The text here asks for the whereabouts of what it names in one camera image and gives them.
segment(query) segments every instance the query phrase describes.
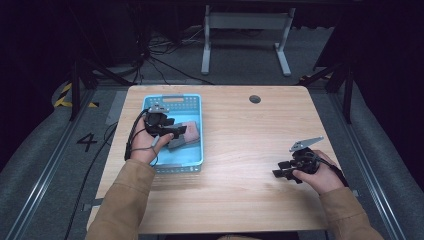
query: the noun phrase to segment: basket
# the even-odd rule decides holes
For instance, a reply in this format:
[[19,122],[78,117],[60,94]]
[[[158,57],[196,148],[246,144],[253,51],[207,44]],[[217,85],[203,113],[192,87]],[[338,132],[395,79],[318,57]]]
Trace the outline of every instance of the basket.
[[174,118],[175,124],[196,121],[200,141],[169,149],[164,146],[158,153],[154,164],[157,173],[199,172],[203,163],[202,104],[199,94],[147,95],[143,109],[159,104],[169,108],[168,118]]

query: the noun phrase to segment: table hole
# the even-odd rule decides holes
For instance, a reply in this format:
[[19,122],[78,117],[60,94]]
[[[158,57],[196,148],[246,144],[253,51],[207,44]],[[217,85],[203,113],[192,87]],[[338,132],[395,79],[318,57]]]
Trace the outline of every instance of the table hole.
[[250,102],[258,104],[261,102],[261,98],[257,95],[252,95],[249,97]]

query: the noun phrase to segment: wooden table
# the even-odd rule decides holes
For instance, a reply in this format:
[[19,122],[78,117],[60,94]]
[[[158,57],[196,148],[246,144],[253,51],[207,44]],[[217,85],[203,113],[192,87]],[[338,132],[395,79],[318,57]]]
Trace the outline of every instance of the wooden table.
[[[150,94],[202,97],[201,172],[157,174],[140,225],[143,234],[316,230],[327,227],[318,194],[306,183],[277,179],[295,141],[337,162],[306,88],[301,86],[136,86],[128,91],[97,191],[103,198],[124,165],[125,143]],[[257,95],[261,102],[249,101]],[[88,225],[98,208],[93,208]]]

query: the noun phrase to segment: number 4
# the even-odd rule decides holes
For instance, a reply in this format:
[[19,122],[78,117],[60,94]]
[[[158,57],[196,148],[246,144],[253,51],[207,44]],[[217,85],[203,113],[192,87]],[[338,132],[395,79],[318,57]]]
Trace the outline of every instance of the number 4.
[[94,137],[94,134],[89,133],[89,134],[87,134],[87,136],[78,140],[77,144],[87,144],[87,146],[85,147],[85,152],[88,152],[88,150],[90,149],[90,145],[97,143],[97,141],[93,141],[93,137]]

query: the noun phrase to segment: white bar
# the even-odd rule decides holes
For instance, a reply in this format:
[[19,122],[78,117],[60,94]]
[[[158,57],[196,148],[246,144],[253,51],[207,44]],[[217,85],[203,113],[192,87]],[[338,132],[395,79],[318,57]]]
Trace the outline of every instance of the white bar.
[[283,36],[281,38],[280,44],[278,45],[278,51],[279,52],[282,52],[283,49],[284,49],[284,46],[286,45],[287,37],[288,37],[289,32],[290,32],[290,27],[291,27],[291,24],[293,22],[294,11],[295,11],[294,8],[290,8],[290,12],[288,14],[288,17],[284,21]]
[[283,51],[278,51],[279,43],[275,44],[275,51],[278,55],[278,60],[280,61],[281,69],[283,70],[283,75],[288,77],[291,75],[289,64],[287,63],[286,55]]
[[203,50],[203,61],[202,61],[202,71],[201,71],[203,75],[209,74],[210,58],[211,58],[211,49],[210,49],[210,47],[208,48],[205,45],[205,48]]

